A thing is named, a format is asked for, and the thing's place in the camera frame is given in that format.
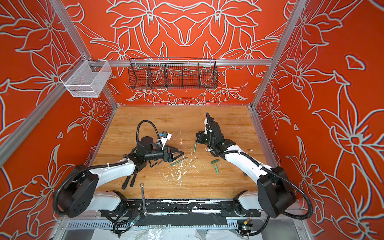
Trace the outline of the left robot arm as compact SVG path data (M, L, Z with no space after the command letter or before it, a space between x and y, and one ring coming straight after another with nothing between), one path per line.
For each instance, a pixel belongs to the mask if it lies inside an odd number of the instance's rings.
M97 191L102 185L122 177L138 174L150 161L173 163L184 152L167 145L172 135L156 131L157 140L149 136L139 137L142 120L137 126L136 146L121 161L113 164L86 167L76 166L53 195L53 210L57 215L74 218L87 211L115 210L123 201L115 192Z

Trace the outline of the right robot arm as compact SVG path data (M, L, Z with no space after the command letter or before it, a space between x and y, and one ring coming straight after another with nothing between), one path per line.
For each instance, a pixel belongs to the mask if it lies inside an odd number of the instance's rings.
M245 173L257 185L257 192L245 191L238 196L240 206L245 210L255 209L265 212L275 219L284 215L292 219L306 220L313 215L313 204L309 196L291 182L281 167L271 167L261 163L244 152L234 141L226 139L219 124L206 112L205 129L196 134L197 143L206 145L211 155L222 158ZM296 215L287 212L296 201L299 193L307 203L307 212Z

